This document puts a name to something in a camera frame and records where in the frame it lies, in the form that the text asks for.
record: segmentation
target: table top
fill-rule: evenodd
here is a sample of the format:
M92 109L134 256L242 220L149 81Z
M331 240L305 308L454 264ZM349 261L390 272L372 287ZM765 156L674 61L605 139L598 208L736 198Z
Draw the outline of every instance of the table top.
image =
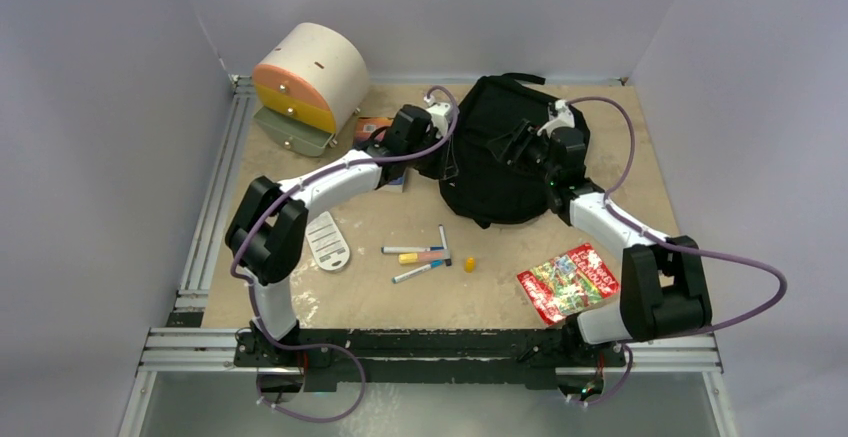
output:
M471 85L447 86L458 100ZM636 154L628 180L613 200L634 217L668 234L677 225L657 165L645 119L633 87L532 86L558 97L596 95L619 102L636 130ZM403 104L423 105L428 85L374 85L360 116L394 116ZM592 141L587 175L607 188L627 160L629 136L615 108L599 102L578 104ZM320 158L282 149L251 122L238 180L230 203L232 216L248 184L261 175L277 181L296 177L330 163L351 146L355 118L340 132L338 146ZM402 193L378 190L357 196L331 210L351 248L347 267L336 273L320 270L307 245L291 274L292 299L301 326L313 328L544 328L516 275L545 260L589 242L612 272L619 261L600 243L547 213L518 226L480 229L459 217L439 195L438 183L409 171ZM439 245L444 224L454 265L439 267L401 284L391 278L415 266L400 266L381 246ZM467 257L477 268L463 270ZM203 327L239 328L252 317L243 282L229 276L232 253L222 246L215 267Z

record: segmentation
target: pen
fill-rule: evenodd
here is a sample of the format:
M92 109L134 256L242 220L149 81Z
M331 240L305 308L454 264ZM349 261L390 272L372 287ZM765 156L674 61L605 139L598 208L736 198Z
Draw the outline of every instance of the pen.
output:
M380 247L384 254L409 254L413 252L429 252L431 250L442 250L444 247Z
M424 272L427 272L428 270L432 269L433 267L438 267L438 266L442 265L443 263L444 263L443 260L436 260L436 261L430 262L427 265L422 265L421 267L418 267L415 270L410 270L409 272L406 272L405 274L400 274L396 277L392 277L392 283L399 284L399 283L403 282L404 280L411 279L418 274L423 274Z
M448 238L445 237L445 226L442 225L442 224L439 224L439 234L442 236L442 248L447 249L448 248ZM448 258L445 259L445 265L450 267L452 264L453 264L453 262L451 262L450 254L448 254Z

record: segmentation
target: beige table surface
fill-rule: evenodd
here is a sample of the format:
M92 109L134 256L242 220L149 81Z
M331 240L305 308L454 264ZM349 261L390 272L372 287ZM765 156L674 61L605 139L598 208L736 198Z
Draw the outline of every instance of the beige table surface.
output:
M375 85L361 105L361 116L394 116L403 104L422 106L426 85ZM470 85L448 88L462 99ZM545 86L564 98L599 95L618 101L636 128L636 159L630 177L613 199L646 224L677 235L671 205L632 87ZM618 112L603 103L582 103L592 140L587 174L606 188L620 175L628 153L627 127ZM230 205L235 211L247 185L260 175L280 180L302 175L344 154L351 145L351 119L339 145L321 158L283 150L251 123L247 146ZM590 242L616 276L619 262L591 237L547 213L521 226L480 229L454 215L442 201L435 181L410 171L403 193L375 191L332 209L351 248L351 260L338 273L318 269L304 244L300 264L291 275L294 309L303 327L319 328L542 328L516 274L583 242ZM401 284L391 278L414 267L401 267L380 247L439 244L437 225L447 229L452 267L441 267ZM467 257L477 269L466 273ZM222 246L215 268L203 327L238 328L251 318L247 290L229 276L232 253Z

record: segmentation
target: white cylindrical container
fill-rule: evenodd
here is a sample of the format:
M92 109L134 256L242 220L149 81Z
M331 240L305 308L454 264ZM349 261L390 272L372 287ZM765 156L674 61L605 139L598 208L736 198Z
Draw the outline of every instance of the white cylindrical container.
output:
M353 115L370 84L356 47L312 23L295 27L253 69L263 105L331 134Z

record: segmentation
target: black backpack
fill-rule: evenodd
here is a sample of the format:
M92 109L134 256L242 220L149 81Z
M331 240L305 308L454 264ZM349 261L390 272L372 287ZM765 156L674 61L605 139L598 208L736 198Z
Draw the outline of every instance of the black backpack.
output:
M544 84L527 74L482 77L459 104L459 122L442 162L450 162L439 191L457 215L474 219L486 229L491 224L520 224L547 211L541 177L518 173L499 163L487 144L509 134L526 119L535 125L548 121L548 105L557 97L530 89L516 79ZM583 114L572 106L575 127L583 131L588 149L589 128Z

